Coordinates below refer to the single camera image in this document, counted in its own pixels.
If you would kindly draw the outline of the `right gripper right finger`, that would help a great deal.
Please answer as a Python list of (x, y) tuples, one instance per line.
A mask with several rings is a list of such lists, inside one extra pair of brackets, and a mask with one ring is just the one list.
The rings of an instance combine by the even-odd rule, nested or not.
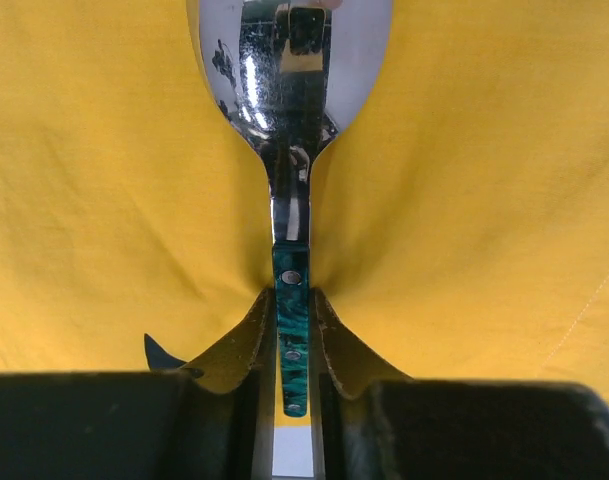
[(578, 383), (414, 379), (311, 293), (318, 479), (609, 479), (609, 406)]

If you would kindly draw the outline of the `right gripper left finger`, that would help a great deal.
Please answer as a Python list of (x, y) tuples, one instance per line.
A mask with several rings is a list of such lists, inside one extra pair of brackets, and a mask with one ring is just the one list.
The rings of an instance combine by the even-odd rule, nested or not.
[(195, 359), (150, 372), (0, 374), (0, 479), (268, 479), (275, 301)]

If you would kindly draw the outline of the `yellow cartoon placemat cloth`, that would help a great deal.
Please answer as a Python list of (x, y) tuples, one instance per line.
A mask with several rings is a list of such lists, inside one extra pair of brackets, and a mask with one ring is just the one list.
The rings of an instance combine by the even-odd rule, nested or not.
[[(397, 1), (316, 162), (312, 280), (407, 374), (609, 401), (609, 1)], [(0, 1), (0, 370), (190, 359), (268, 284), (181, 1)]]

